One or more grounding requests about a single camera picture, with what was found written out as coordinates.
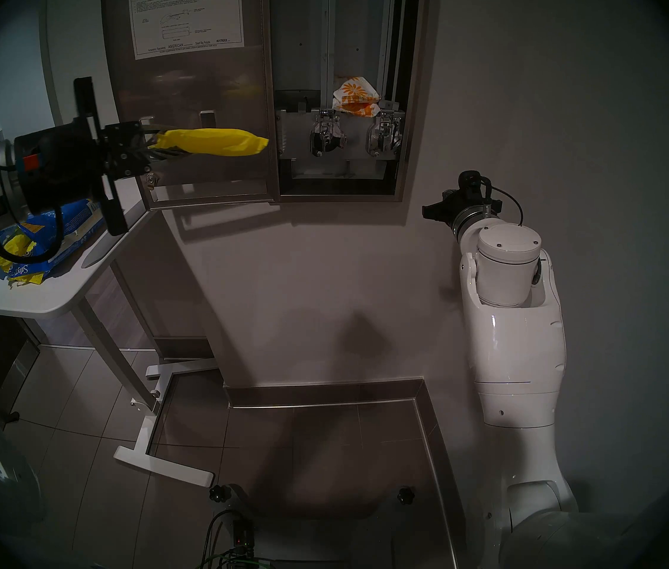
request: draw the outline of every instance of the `yellow bag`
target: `yellow bag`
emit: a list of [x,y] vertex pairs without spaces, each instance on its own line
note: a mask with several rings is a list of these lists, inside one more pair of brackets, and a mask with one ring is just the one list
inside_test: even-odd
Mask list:
[[[31,240],[25,234],[16,234],[8,242],[5,243],[5,249],[10,253],[17,256],[23,256],[30,252],[36,245],[36,242]],[[8,273],[11,270],[13,263],[7,259],[3,259],[0,256],[0,269]],[[19,275],[18,277],[8,278],[8,283],[34,283],[39,285],[42,283],[42,279],[45,277],[44,273],[34,273],[32,275]]]
[[268,138],[235,128],[197,128],[196,130],[166,130],[156,134],[158,141],[151,149],[171,149],[175,146],[187,153],[218,156],[257,155],[268,145]]

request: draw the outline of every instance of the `white floor stand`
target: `white floor stand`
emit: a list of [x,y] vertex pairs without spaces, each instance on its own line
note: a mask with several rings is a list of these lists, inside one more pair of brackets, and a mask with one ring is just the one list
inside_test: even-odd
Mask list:
[[134,449],[119,446],[113,455],[114,458],[140,469],[150,471],[151,473],[158,473],[158,475],[194,483],[202,487],[210,487],[213,483],[215,473],[158,459],[147,454],[147,451],[153,440],[153,432],[158,423],[158,417],[161,414],[161,407],[168,392],[171,378],[174,375],[182,373],[195,373],[217,369],[216,359],[200,359],[184,361],[182,363],[170,363],[168,365],[151,365],[147,368],[146,377],[148,379],[157,378],[158,384],[153,391],[148,391],[145,384],[142,383],[134,372],[134,369],[132,369],[132,366],[123,354],[121,354],[121,351],[118,350],[110,334],[101,321],[98,320],[87,300],[82,299],[77,306],[71,308],[71,311],[105,364],[108,365],[129,394],[134,396],[132,398],[132,405],[146,412]]

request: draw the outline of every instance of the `table top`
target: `table top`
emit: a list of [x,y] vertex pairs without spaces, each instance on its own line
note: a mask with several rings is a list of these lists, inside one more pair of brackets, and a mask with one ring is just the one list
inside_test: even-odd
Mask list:
[[[101,234],[96,234],[92,244],[85,246],[81,252],[72,254],[40,285],[8,286],[7,281],[0,280],[0,315],[34,319],[55,318],[66,313],[84,297],[121,249],[153,216],[153,212],[145,212],[135,179],[132,177],[116,181],[121,207],[127,215],[127,223],[130,224],[129,232],[120,237],[111,237],[101,228]],[[106,247],[110,250],[101,260],[82,267],[87,256],[93,252],[100,254]]]

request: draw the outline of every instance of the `sticker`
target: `sticker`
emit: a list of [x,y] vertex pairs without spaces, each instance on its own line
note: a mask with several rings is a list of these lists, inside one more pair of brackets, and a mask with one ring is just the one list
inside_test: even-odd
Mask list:
[[134,58],[245,46],[242,0],[129,0]]

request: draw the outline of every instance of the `tiled floor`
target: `tiled floor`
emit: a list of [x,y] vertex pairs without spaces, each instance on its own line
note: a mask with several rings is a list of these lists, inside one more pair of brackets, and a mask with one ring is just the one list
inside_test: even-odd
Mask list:
[[[153,352],[124,355],[143,378],[157,363]],[[34,534],[44,546],[109,569],[197,565],[212,514],[207,490],[113,458],[117,446],[134,445],[142,414],[95,351],[43,347],[15,410],[21,420],[5,434],[38,473],[47,515]],[[394,566],[452,567],[412,401],[231,409],[218,372],[183,375],[153,450],[239,485],[272,517],[365,518],[411,485],[413,519],[396,538]]]

